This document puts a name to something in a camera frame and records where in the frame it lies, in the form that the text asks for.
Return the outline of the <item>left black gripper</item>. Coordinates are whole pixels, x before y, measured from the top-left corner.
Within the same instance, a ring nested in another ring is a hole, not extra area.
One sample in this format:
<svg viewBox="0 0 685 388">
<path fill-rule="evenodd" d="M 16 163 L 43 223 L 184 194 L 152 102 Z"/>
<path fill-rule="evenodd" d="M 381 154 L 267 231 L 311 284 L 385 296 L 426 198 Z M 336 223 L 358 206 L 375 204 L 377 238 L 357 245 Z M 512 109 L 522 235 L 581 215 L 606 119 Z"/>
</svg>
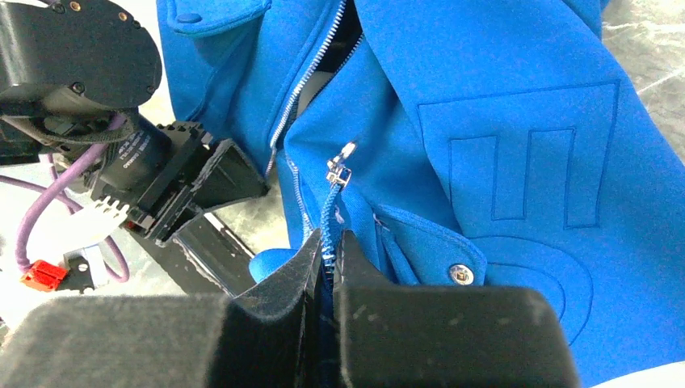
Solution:
<svg viewBox="0 0 685 388">
<path fill-rule="evenodd" d="M 231 139 L 212 148 L 202 124 L 175 121 L 141 130 L 115 149 L 95 181 L 93 200 L 128 205 L 123 227 L 155 242 L 173 242 L 200 275 L 231 296 L 255 285 L 254 252 L 210 212 L 265 196 L 267 181 Z"/>
</svg>

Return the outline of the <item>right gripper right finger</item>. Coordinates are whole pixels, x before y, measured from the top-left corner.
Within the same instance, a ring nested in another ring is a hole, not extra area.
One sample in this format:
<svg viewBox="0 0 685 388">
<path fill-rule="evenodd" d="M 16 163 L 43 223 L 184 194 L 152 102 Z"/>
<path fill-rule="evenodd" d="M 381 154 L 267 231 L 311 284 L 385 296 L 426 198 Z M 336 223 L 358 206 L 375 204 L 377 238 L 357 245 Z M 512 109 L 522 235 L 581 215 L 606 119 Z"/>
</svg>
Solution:
<svg viewBox="0 0 685 388">
<path fill-rule="evenodd" d="M 553 308 L 519 287 L 404 286 L 338 245 L 334 310 L 343 387 L 578 387 Z"/>
</svg>

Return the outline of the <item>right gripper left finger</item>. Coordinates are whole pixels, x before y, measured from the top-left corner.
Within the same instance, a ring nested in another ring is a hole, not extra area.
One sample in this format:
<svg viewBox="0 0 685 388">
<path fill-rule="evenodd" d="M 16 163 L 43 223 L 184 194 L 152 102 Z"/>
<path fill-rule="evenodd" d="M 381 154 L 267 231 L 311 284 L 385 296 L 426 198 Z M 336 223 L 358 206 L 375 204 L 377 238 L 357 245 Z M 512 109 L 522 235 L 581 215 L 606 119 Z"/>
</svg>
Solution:
<svg viewBox="0 0 685 388">
<path fill-rule="evenodd" d="M 1 351 L 4 387 L 313 387 L 321 235 L 239 297 L 63 297 Z"/>
</svg>

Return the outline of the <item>blue zip jacket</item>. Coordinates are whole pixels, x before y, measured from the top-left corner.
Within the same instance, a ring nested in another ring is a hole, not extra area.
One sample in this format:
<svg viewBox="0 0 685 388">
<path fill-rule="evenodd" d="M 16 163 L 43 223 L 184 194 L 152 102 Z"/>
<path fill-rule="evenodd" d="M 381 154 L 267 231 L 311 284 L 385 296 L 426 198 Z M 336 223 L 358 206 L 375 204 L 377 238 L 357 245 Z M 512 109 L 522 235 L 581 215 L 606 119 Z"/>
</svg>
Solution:
<svg viewBox="0 0 685 388">
<path fill-rule="evenodd" d="M 276 173 L 288 239 L 352 230 L 403 285 L 514 285 L 583 383 L 684 358 L 684 166 L 604 1 L 160 1 L 177 118 Z"/>
</svg>

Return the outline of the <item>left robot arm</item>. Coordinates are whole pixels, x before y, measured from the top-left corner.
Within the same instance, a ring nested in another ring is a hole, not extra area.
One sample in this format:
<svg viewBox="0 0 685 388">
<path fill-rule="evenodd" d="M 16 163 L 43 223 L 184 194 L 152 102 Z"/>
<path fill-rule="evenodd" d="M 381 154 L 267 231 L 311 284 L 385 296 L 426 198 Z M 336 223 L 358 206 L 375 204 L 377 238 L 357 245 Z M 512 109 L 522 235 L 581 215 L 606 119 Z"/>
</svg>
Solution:
<svg viewBox="0 0 685 388">
<path fill-rule="evenodd" d="M 212 212 L 267 183 L 201 123 L 144 118 L 161 80 L 153 38 L 113 2 L 2 2 L 1 164 L 46 155 L 62 168 L 17 233 L 24 285 L 91 289 L 86 249 L 121 229 L 187 292 L 253 286 L 252 252 Z"/>
</svg>

